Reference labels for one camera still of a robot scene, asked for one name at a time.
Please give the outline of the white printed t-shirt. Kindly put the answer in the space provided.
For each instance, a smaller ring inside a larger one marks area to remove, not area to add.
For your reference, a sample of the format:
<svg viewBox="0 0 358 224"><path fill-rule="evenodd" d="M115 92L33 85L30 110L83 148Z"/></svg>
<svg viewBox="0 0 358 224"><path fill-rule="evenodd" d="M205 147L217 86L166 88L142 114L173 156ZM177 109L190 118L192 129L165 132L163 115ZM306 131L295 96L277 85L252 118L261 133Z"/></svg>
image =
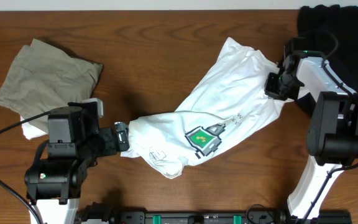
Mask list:
<svg viewBox="0 0 358 224"><path fill-rule="evenodd" d="M185 166L228 151L279 118L284 101L264 92L268 75L277 72L261 51L228 38L216 63L174 112L129 123L130 148L121 155L141 157L174 179Z"/></svg>

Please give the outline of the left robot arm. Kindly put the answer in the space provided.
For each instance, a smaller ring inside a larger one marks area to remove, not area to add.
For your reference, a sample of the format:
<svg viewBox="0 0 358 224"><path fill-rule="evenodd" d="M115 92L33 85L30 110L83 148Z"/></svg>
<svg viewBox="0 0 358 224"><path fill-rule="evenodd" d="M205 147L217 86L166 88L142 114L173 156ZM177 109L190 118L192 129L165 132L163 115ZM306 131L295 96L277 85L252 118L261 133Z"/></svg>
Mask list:
<svg viewBox="0 0 358 224"><path fill-rule="evenodd" d="M129 149L129 127L100 128L103 103L90 99L55 108L48 115L49 140L39 146L25 173L31 223L116 223L113 209L94 203L78 209L87 170L98 158Z"/></svg>

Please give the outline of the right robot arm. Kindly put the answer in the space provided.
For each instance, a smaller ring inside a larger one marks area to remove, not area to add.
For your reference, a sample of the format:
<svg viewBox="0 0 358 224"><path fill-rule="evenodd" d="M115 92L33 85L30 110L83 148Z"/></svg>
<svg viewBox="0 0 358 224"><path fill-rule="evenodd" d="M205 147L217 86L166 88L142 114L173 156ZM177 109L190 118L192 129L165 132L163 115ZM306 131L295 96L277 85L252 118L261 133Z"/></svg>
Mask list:
<svg viewBox="0 0 358 224"><path fill-rule="evenodd" d="M306 137L308 161L299 183L288 196L282 223L348 223L348 214L320 214L336 179L358 167L358 96L332 70L322 51L306 46L305 37L284 46L278 73L270 73L265 94L275 100L310 97L314 108Z"/></svg>

